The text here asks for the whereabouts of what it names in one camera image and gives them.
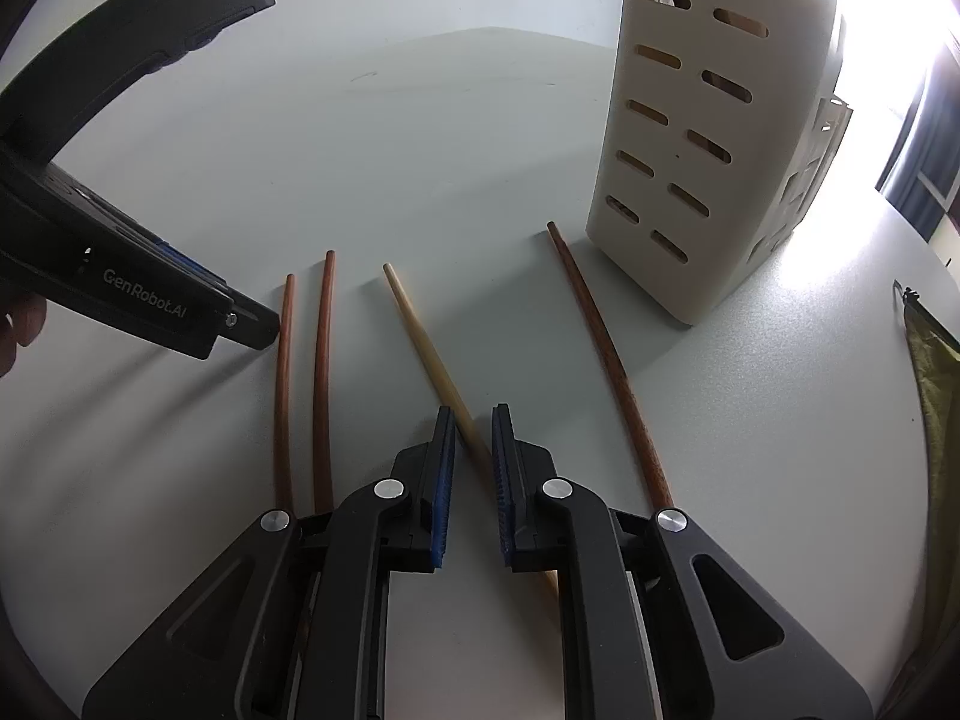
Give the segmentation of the person left hand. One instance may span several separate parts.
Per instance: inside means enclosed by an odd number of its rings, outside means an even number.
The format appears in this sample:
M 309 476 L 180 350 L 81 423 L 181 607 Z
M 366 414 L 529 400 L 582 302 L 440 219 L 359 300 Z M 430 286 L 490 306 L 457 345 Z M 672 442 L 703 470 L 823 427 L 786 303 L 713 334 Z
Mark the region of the person left hand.
M 33 344 L 47 320 L 47 301 L 11 284 L 0 293 L 0 376 L 13 369 L 18 351 Z

